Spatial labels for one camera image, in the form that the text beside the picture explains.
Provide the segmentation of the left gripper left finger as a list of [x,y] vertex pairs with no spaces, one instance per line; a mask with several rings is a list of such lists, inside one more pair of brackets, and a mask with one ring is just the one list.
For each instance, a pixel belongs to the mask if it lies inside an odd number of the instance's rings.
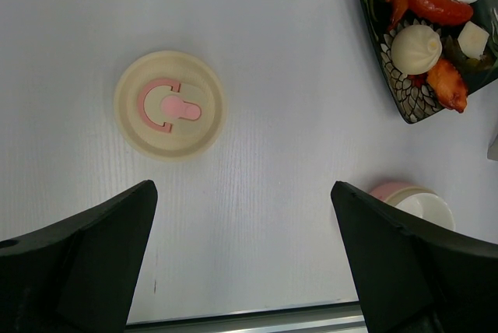
[[143,181],[1,242],[3,332],[123,332],[158,193]]

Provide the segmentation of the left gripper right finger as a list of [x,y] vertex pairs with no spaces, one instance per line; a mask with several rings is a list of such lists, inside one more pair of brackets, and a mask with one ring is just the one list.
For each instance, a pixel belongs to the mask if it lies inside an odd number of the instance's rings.
[[495,332],[497,245],[396,209],[346,182],[331,201],[370,332]]

